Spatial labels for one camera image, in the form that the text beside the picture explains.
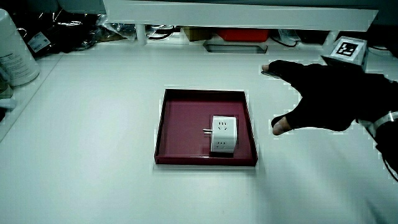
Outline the person's right hand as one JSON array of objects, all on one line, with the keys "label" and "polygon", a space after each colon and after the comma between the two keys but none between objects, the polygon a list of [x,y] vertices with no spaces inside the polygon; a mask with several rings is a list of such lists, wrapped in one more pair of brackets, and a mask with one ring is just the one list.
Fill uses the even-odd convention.
[{"label": "person's right hand", "polygon": [[397,111],[397,82],[379,73],[286,60],[263,65],[262,72],[289,83],[302,97],[292,111],[271,121],[275,135],[300,128],[344,131],[356,119],[375,123]]}]

